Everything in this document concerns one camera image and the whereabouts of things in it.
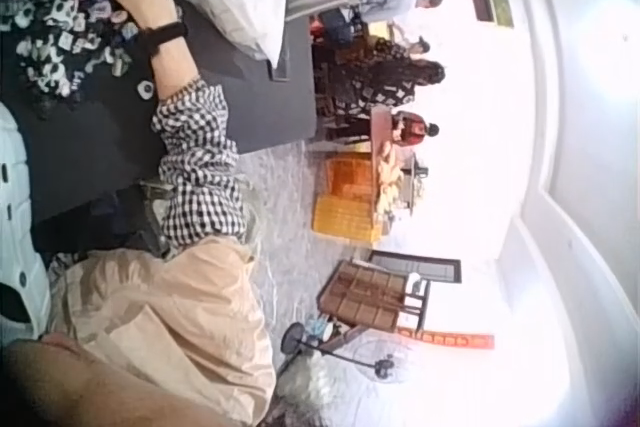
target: window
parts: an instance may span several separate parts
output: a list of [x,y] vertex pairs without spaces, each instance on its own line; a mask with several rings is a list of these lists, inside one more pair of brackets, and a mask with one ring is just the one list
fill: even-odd
[[462,282],[462,263],[455,259],[418,257],[374,250],[369,262],[398,274],[415,272],[423,279],[434,282],[459,284]]

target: black watch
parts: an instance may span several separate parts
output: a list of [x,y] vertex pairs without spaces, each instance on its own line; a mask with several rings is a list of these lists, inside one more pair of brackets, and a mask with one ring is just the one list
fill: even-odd
[[187,37],[187,25],[184,22],[172,22],[157,29],[143,29],[136,35],[139,53],[152,59],[160,51],[160,46],[180,37]]

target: plastic container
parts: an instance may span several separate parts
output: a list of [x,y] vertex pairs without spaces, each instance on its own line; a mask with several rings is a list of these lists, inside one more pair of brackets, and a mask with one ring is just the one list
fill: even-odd
[[382,237],[382,223],[373,221],[371,203],[330,194],[316,199],[313,231],[372,244]]
[[331,195],[369,202],[374,186],[371,155],[360,152],[338,154],[326,161],[327,190]]

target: standing fan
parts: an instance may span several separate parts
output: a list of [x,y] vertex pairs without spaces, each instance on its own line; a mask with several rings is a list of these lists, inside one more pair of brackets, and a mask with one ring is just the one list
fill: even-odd
[[315,350],[323,355],[353,364],[369,380],[385,384],[406,382],[412,372],[409,362],[411,349],[393,340],[378,339],[365,342],[355,350],[353,358],[350,358],[317,347],[306,338],[307,332],[304,325],[299,322],[292,324],[282,337],[281,352],[285,355],[294,355],[303,348]]

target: beige jacket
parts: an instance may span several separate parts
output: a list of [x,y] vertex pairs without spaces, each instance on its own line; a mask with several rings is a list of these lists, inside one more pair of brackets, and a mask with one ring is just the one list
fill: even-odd
[[238,242],[209,237],[164,263],[96,254],[53,282],[51,330],[224,417],[255,425],[275,387],[272,348]]

